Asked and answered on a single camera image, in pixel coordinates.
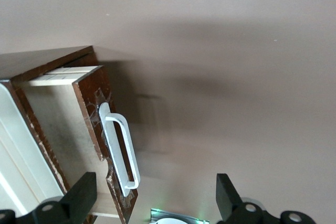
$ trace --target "drawer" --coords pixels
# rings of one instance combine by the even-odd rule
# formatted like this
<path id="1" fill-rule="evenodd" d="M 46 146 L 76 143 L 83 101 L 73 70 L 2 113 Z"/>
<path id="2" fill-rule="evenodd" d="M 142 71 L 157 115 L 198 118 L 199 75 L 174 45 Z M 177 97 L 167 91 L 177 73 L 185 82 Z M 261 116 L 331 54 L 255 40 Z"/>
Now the drawer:
<path id="1" fill-rule="evenodd" d="M 96 172 L 98 198 L 91 214 L 120 218 L 127 223 L 138 193 L 136 189 L 123 193 L 113 162 L 114 150 L 108 148 L 103 130 L 101 105 L 115 112 L 104 66 L 58 68 L 17 85 L 25 94 L 69 186 L 85 172 Z M 119 143 L 118 152 L 132 182 L 138 176 L 131 169 L 134 165 L 130 164 L 122 129 L 116 122 L 109 124 L 115 129 L 109 138 Z"/>

